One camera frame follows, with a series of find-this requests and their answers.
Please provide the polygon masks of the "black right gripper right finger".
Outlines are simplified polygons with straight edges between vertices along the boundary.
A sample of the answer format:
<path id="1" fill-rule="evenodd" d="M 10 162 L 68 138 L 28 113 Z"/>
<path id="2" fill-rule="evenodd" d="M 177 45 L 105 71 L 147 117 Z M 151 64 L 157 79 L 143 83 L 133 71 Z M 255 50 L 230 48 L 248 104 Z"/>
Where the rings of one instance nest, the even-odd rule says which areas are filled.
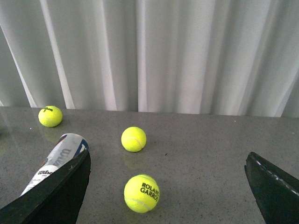
<path id="1" fill-rule="evenodd" d="M 255 152 L 250 152 L 245 174 L 267 224 L 299 222 L 299 180 Z"/>

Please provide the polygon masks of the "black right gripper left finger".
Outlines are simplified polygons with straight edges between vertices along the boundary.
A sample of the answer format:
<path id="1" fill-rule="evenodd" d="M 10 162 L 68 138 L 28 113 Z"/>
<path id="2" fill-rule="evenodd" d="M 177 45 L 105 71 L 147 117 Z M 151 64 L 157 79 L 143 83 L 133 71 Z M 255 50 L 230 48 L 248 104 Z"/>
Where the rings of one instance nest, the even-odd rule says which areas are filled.
<path id="1" fill-rule="evenodd" d="M 0 210 L 2 224 L 74 224 L 82 206 L 91 157 L 83 151 Z"/>

